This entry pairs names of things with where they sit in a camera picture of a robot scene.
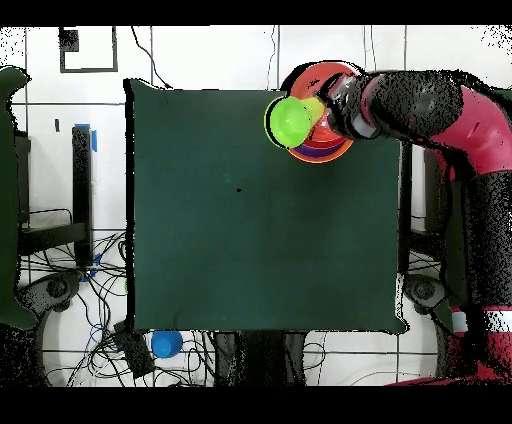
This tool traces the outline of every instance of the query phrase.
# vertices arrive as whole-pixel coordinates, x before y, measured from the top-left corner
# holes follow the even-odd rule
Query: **black cable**
[[[58,208],[58,209],[45,209],[42,211],[32,211],[29,212],[29,215],[36,214],[36,213],[44,213],[44,212],[58,212],[58,211],[66,211],[69,214],[69,222],[70,224],[73,223],[73,215],[71,214],[71,211],[66,208]]]
[[[427,262],[436,262],[434,260],[429,261],[428,259],[425,259],[424,257],[422,257],[422,256],[418,255],[417,253],[415,253],[413,250],[410,250],[409,254],[413,255],[413,256],[416,256],[418,259],[426,260]]]
[[[69,387],[69,385],[71,384],[72,381],[74,381],[75,379],[75,376],[76,376],[76,373],[81,370],[83,368],[82,364],[84,363],[85,359],[86,359],[86,355],[84,355],[84,357],[78,362],[78,364],[76,365],[76,367],[73,369],[73,372],[71,373],[71,375],[69,376],[69,379],[68,379],[68,382],[66,383],[66,387]]]
[[[98,315],[101,316],[101,303],[103,302],[103,322],[106,321],[106,317],[107,317],[107,310],[106,310],[106,304],[107,303],[107,296],[108,296],[108,293],[105,293],[105,296],[101,297],[101,292],[103,291],[103,289],[105,288],[105,286],[108,284],[108,282],[114,277],[109,277],[105,280],[105,282],[103,283],[103,285],[100,287],[100,290],[98,292]]]
[[[106,293],[112,295],[112,296],[116,296],[116,297],[126,297],[126,293],[124,294],[119,294],[119,293],[114,293],[111,288],[112,286],[115,284],[115,282],[117,281],[118,278],[122,278],[121,275],[116,275],[116,276],[111,276],[107,281],[110,281],[110,279],[114,279],[114,281],[112,282],[111,286],[107,289],[107,288],[103,288],[103,290],[105,290]],[[95,284],[97,284],[98,286],[103,287],[100,285],[100,283],[98,283],[96,280],[93,280]]]
[[[375,70],[377,70],[377,62],[375,61],[375,49],[373,48],[373,25],[370,25],[370,39],[372,40],[373,63],[375,65]]]
[[[436,262],[436,261],[427,261],[426,259],[416,259],[414,261],[411,261],[409,262],[409,265],[414,265],[414,264],[417,264],[418,262],[425,262],[427,264],[432,264],[432,262],[435,263],[435,266],[438,266],[441,264],[441,262]]]
[[[102,380],[110,380],[112,378],[117,378],[118,375],[119,375],[119,377],[122,377],[122,376],[128,375],[128,374],[132,374],[132,371],[130,370],[130,368],[126,368],[125,370],[119,371],[119,374],[107,375],[107,374],[98,373],[98,374],[94,374],[93,377],[99,378]]]
[[[69,245],[66,244],[66,249],[68,249],[68,252],[69,252],[69,256],[71,256],[71,258],[73,258],[75,261],[76,261],[76,258],[73,256],[73,254],[71,253],[71,249],[69,248]]]
[[[90,275],[86,275],[86,278],[87,280],[89,281],[89,284],[92,288],[92,291],[94,292],[94,294],[96,295],[96,297],[98,297],[99,299],[101,299],[101,301],[103,301],[103,304],[105,305],[105,307],[107,308],[107,312],[108,312],[108,318],[106,318],[106,320],[104,321],[104,323],[101,323],[102,324],[102,327],[103,328],[108,328],[108,326],[110,325],[110,320],[112,318],[112,311],[110,310],[110,305],[108,304],[108,302],[103,299],[100,294],[96,291],[96,289],[94,288],[94,285],[92,284],[92,281],[91,280],[94,280],[94,278],[92,278]]]
[[[325,352],[325,339],[327,338],[327,331],[325,332],[324,334],[324,339],[322,341],[322,349],[324,350]],[[319,386],[320,385],[320,376],[322,375],[322,368],[324,366],[324,361],[321,361],[320,362],[320,371],[318,371],[318,380],[316,382],[316,385]]]
[[[85,319],[87,320],[87,322],[89,323],[89,325],[91,327],[95,327],[95,324],[93,324],[89,318],[89,308],[87,307],[87,303],[85,303],[85,300],[83,299],[83,297],[80,296],[80,293],[77,293],[76,295],[78,296],[78,298],[80,299],[80,301],[83,303],[83,305],[85,307]]]
[[[228,354],[227,354],[227,352],[226,352],[224,349],[222,349],[222,348],[218,345],[218,343],[215,341],[215,336],[212,336],[210,333],[207,333],[207,336],[208,336],[208,338],[210,339],[210,342],[211,342],[212,346],[214,347],[214,349],[215,349],[216,351],[217,351],[217,349],[218,349],[218,350],[220,351],[220,353],[222,353],[222,354],[227,358],[229,355],[228,355]]]
[[[268,62],[268,70],[267,70],[267,91],[268,87],[270,85],[270,65],[272,63],[272,59],[274,58],[276,54],[276,42],[274,41],[274,31],[276,30],[276,26],[274,25],[272,27],[272,35],[270,36],[270,39],[272,40],[272,43],[274,44],[274,53],[272,53],[272,56],[270,56],[270,60]]]
[[[112,246],[114,246],[118,242],[119,239],[121,239],[121,238],[126,236],[126,232],[123,232],[123,233],[119,234],[119,236],[117,236],[115,240],[114,240],[114,236],[115,236],[115,234],[112,235],[112,238],[110,239],[110,241],[105,246],[105,249],[103,249],[103,252],[101,252],[99,254],[99,261],[100,261],[100,263],[101,263],[101,260],[103,259],[103,256],[110,250],[110,248]]]
[[[162,374],[168,374],[168,375],[171,375],[172,377],[178,378],[178,383],[170,384],[168,387],[180,387],[180,386],[184,386],[184,387],[203,387],[201,384],[188,383],[187,380],[183,378],[183,376],[181,376],[179,374],[176,374],[173,371],[164,370],[162,368],[158,368],[158,369],[160,370],[160,373],[155,377],[155,385],[156,385],[157,379]]]
[[[156,71],[156,66],[155,66],[155,61],[153,60],[153,57],[151,56],[151,54],[144,48],[142,47],[140,44],[139,44],[139,40],[137,38],[137,34],[135,34],[135,29],[133,28],[133,26],[130,27],[132,29],[132,34],[133,34],[133,38],[135,38],[135,44],[137,44],[137,47],[139,49],[141,49],[144,53],[146,53],[149,57],[149,60],[151,60],[151,64],[153,65],[153,71],[155,72],[155,75],[158,77],[158,79],[160,81],[162,81],[162,84],[165,86],[165,88],[170,88],[171,90],[173,89],[173,87],[169,84],[167,84],[163,79],[162,77],[160,77],[160,75],[158,75],[158,72]]]
[[[426,266],[419,266],[419,267],[416,267],[416,268],[409,268],[407,271],[419,271],[420,269],[429,269],[429,268],[434,268],[436,271],[438,272],[441,272],[439,269],[439,264],[434,264],[434,265],[426,265]]]
[[[366,25],[363,25],[364,70],[366,71]]]
[[[155,386],[156,386],[156,382],[158,380],[158,377],[160,377],[162,374],[170,375],[171,377],[177,378],[179,381],[183,380],[185,383],[188,384],[186,378],[176,372],[176,371],[184,372],[186,370],[166,370],[166,369],[163,369],[163,368],[160,368],[160,367],[156,367],[156,369],[158,371],[160,371],[160,373],[155,377]]]
[[[45,375],[45,378],[46,380],[48,381],[48,383],[50,384],[50,386],[52,387],[55,387],[52,383],[50,383],[50,380],[48,379],[48,376],[52,373],[52,372],[55,372],[55,371],[64,371],[64,370],[74,370],[76,367],[62,367],[62,368],[55,368],[51,371],[48,371]]]
[[[201,340],[203,341],[203,348],[204,348],[204,357],[206,359],[205,362],[208,361],[208,359],[210,359],[210,355],[208,354],[208,350],[206,348],[206,337],[204,335],[204,332],[201,332]],[[206,387],[206,380],[208,379],[208,368],[204,367],[204,384],[203,386]]]
[[[110,362],[110,365],[112,365],[112,368],[114,368],[116,375],[117,375],[117,379],[121,383],[121,386],[126,387],[123,383],[123,380],[121,379],[121,376],[119,375],[119,370],[117,369],[116,364],[114,364],[114,361],[112,361],[112,359],[110,359],[110,358],[108,359],[108,361]]]
[[[370,374],[366,374],[364,375],[363,377],[361,378],[358,378],[356,381],[354,381],[353,383],[350,384],[350,386],[354,386],[356,383],[359,383],[361,380],[364,380],[365,378],[367,377],[371,377],[373,375],[379,375],[379,374],[401,374],[401,375],[412,375],[412,376],[417,376],[417,377],[421,377],[420,374],[413,374],[413,373],[409,373],[409,372],[396,372],[396,371],[376,371],[376,372],[372,372]]]
[[[117,244],[117,249],[119,250],[119,256],[121,256],[121,259],[126,263],[126,256],[123,252],[123,247],[125,246],[125,242],[124,241],[120,241],[118,244]]]
[[[304,371],[312,370],[313,368],[319,367],[320,365],[323,364],[323,362],[325,361],[325,358],[327,357],[327,352],[325,351],[325,348],[320,343],[316,343],[316,342],[306,343],[304,345],[304,350],[306,350],[306,347],[309,345],[317,345],[320,347],[320,349],[322,349],[322,359],[320,359],[320,362],[318,364],[311,365],[309,367],[305,367]]]
[[[210,375],[211,375],[213,378],[219,378],[219,379],[222,379],[222,378],[223,378],[221,375],[217,374],[217,373],[216,373],[216,372],[215,372],[215,371],[210,367],[210,365],[208,364],[208,362],[207,362],[207,361],[205,361],[205,360],[203,359],[203,357],[201,356],[201,354],[200,354],[199,350],[197,349],[197,347],[195,347],[195,348],[193,347],[193,348],[191,348],[191,349],[188,351],[188,353],[189,353],[189,359],[190,359],[190,353],[191,353],[192,351],[195,351],[195,352],[197,353],[197,356],[198,356],[198,358],[199,358],[199,365],[198,365],[198,367],[197,367],[195,370],[191,370],[190,372],[195,372],[195,371],[197,371],[197,370],[201,367],[201,362],[202,362],[202,363],[205,365],[205,367],[208,369],[208,372],[210,373]]]
[[[48,263],[48,266],[54,270],[54,271],[57,271],[57,272],[60,272],[57,268],[55,268],[51,263],[50,263],[50,259],[48,259],[48,254],[46,253],[46,250],[43,250],[43,256],[44,256],[44,259],[46,260],[46,262]]]
[[[44,269],[43,271],[55,271],[55,272],[62,272],[62,271],[66,271],[66,270],[76,271],[76,268],[59,266],[59,265],[51,265],[49,262],[48,263],[38,262],[38,261],[34,261],[32,259],[31,260],[21,259],[21,262],[27,262],[30,264],[47,266],[48,268]]]

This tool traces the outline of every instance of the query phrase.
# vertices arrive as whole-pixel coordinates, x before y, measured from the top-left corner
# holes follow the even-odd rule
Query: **cable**
[[[421,257],[420,255],[418,255],[417,253],[415,253],[413,250],[410,250],[409,253],[413,256],[416,256],[418,259],[421,259],[421,260],[425,260],[425,258]]]
[[[44,212],[58,212],[58,211],[66,211],[69,214],[69,222],[70,224],[73,223],[73,215],[71,214],[71,211],[66,208],[58,208],[58,209],[44,209],[41,211],[32,211],[29,212],[29,215],[36,214],[36,213],[44,213]]]
[[[121,371],[121,373],[119,373],[119,371],[117,370],[116,366],[114,365],[114,362],[113,361],[116,361],[116,360],[123,360],[122,358],[124,357],[124,352],[122,353],[119,353],[117,354],[115,357],[113,358],[110,358],[107,356],[107,361],[105,362],[105,364],[103,364],[98,371],[103,371],[108,365],[112,365],[113,368],[116,370],[116,374],[114,374],[113,376],[106,376],[106,377],[103,377],[100,375],[99,372],[96,372],[96,370],[94,370],[94,372],[92,373],[91,377],[87,380],[87,386],[91,386],[91,383],[95,380],[93,380],[94,378],[95,379],[98,379],[98,378],[114,378],[114,377],[118,377],[119,381],[121,382],[121,384],[123,385],[124,387],[124,383],[122,382],[121,380],[121,375],[126,375],[126,374],[130,374],[131,372],[128,372],[128,373],[125,373],[123,374],[126,370],[124,371]],[[84,383],[85,380],[82,380],[80,381],[80,383],[78,384],[78,386],[81,386],[82,383]]]
[[[64,371],[64,370],[74,370],[76,367],[62,367],[62,368],[55,368],[51,371],[48,371],[45,375],[45,378],[46,380],[48,381],[48,383],[50,384],[50,386],[52,387],[55,387],[52,383],[50,383],[50,380],[48,379],[48,376],[52,373],[52,372],[55,372],[55,371]]]
[[[133,38],[135,39],[135,44],[137,44],[137,47],[139,49],[141,49],[143,52],[145,52],[148,57],[149,57],[149,60],[151,60],[151,64],[153,65],[153,71],[155,72],[155,75],[158,77],[158,79],[160,81],[162,81],[162,84],[165,86],[165,88],[170,88],[171,90],[173,90],[173,87],[169,84],[167,84],[160,75],[158,75],[158,72],[156,71],[156,65],[155,65],[155,61],[153,60],[153,57],[151,56],[151,54],[144,48],[142,47],[140,44],[139,44],[139,40],[137,38],[137,34],[135,34],[135,29],[133,28],[133,26],[130,26],[130,28],[132,29],[132,34],[133,34]]]
[[[372,40],[373,64],[375,65],[375,70],[377,70],[377,62],[375,61],[375,49],[373,48],[373,25],[370,25],[370,39]]]
[[[421,269],[429,269],[429,268],[434,268],[436,271],[438,272],[441,272],[440,269],[438,269],[439,267],[439,264],[434,264],[434,265],[426,265],[426,266],[419,266],[417,268],[409,268],[408,271],[419,271]]]
[[[325,339],[327,338],[327,331],[324,333],[324,338],[322,340],[322,349],[324,350],[325,352]],[[316,382],[316,385],[319,386],[320,385],[320,376],[322,375],[322,368],[324,366],[324,361],[322,361],[320,363],[320,371],[318,371],[318,380]]]
[[[158,367],[157,367],[157,369],[160,371],[160,373],[155,377],[155,385],[156,385],[157,379],[162,374],[167,374],[167,375],[170,375],[170,376],[178,379],[178,383],[170,384],[168,387],[181,387],[181,386],[184,386],[184,387],[203,387],[201,384],[194,384],[194,383],[187,382],[187,380],[183,376],[181,376],[181,375],[177,374],[176,372],[174,372],[176,370],[164,370],[163,368],[158,368]]]
[[[92,281],[94,282],[94,284],[97,284],[100,288],[102,288],[102,290],[105,290],[105,292],[106,292],[106,293],[111,294],[112,296],[116,296],[116,297],[126,297],[126,296],[127,296],[127,294],[126,294],[126,293],[124,293],[124,294],[119,294],[119,293],[114,293],[114,292],[111,290],[112,286],[115,284],[115,282],[117,281],[117,279],[118,279],[118,278],[122,278],[122,277],[121,277],[120,275],[118,275],[118,276],[110,276],[110,277],[107,279],[107,281],[106,281],[106,282],[110,281],[112,278],[114,279],[114,281],[112,282],[111,286],[110,286],[108,289],[104,287],[104,285],[105,285],[105,284],[102,286],[102,285],[100,285],[100,283],[98,283],[95,279],[92,279],[92,278],[91,278],[91,279],[92,279]]]
[[[204,357],[205,357],[206,361],[208,361],[208,359],[210,359],[210,355],[208,354],[208,351],[206,349],[206,337],[204,336],[203,332],[201,332],[201,340],[203,341]],[[206,387],[207,378],[208,378],[208,367],[205,365],[205,367],[204,367],[204,387]]]
[[[119,256],[121,256],[121,259],[126,263],[126,256],[123,252],[123,247],[125,247],[125,244],[126,244],[125,241],[120,241],[117,244],[117,249],[119,250]]]
[[[364,70],[366,71],[366,25],[363,25]]]
[[[267,70],[267,91],[268,86],[270,85],[270,64],[272,63],[272,59],[274,58],[276,54],[276,42],[274,41],[274,31],[276,30],[276,26],[274,25],[272,27],[272,35],[270,36],[270,39],[272,40],[272,43],[274,44],[274,53],[272,53],[272,56],[270,56],[270,60],[268,62],[268,70]]]
[[[80,293],[77,293],[76,295],[78,296],[78,298],[80,299],[80,301],[83,303],[83,305],[84,305],[84,307],[85,307],[85,319],[87,320],[87,322],[89,323],[89,325],[90,325],[91,327],[94,327],[96,324],[93,324],[93,323],[91,322],[91,320],[89,319],[89,309],[88,309],[88,307],[87,307],[87,303],[85,303],[85,300],[83,299],[83,297],[82,297],[82,296],[80,296]]]
[[[349,384],[349,386],[354,386],[356,383],[359,383],[361,380],[364,380],[367,377],[371,377],[372,375],[378,375],[378,374],[401,374],[401,375],[412,375],[412,376],[415,376],[415,377],[421,377],[420,374],[412,374],[412,373],[409,373],[409,372],[377,371],[377,372],[372,372],[371,374],[367,374],[367,375],[357,379],[352,384]]]

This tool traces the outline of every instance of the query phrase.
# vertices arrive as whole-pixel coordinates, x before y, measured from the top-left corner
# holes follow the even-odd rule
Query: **dark green tablecloth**
[[[19,280],[18,256],[18,171],[11,116],[12,95],[24,87],[27,77],[12,66],[0,67],[0,324],[32,328],[34,314],[14,297]]]
[[[308,164],[264,134],[280,93],[131,86],[137,328],[404,330],[398,142]]]

